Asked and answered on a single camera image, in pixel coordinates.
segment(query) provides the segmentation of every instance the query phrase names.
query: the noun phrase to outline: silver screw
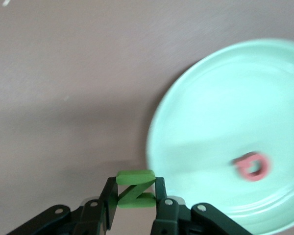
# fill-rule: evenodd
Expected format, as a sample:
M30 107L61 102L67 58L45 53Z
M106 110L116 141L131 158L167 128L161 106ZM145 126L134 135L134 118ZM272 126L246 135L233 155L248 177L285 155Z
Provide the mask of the silver screw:
M92 202L92 203L90 204L91 207L95 207L95 206L97 206L97 205L98 205L97 202Z
M63 212L62 208L56 209L54 213L56 214L61 214Z
M166 199L165 200L165 204L168 205L168 206L170 206L170 205L173 204L173 201L171 199Z
M197 209L200 210L201 212L205 212L207 208L204 205L198 205Z

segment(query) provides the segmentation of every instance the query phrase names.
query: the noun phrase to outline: green plate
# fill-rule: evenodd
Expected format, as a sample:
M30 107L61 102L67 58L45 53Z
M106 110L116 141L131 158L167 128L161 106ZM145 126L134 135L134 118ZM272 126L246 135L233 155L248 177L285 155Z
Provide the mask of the green plate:
M269 163L258 181L233 162L250 152ZM256 235L293 226L294 42L236 44L187 70L154 115L147 163L189 208L210 203Z

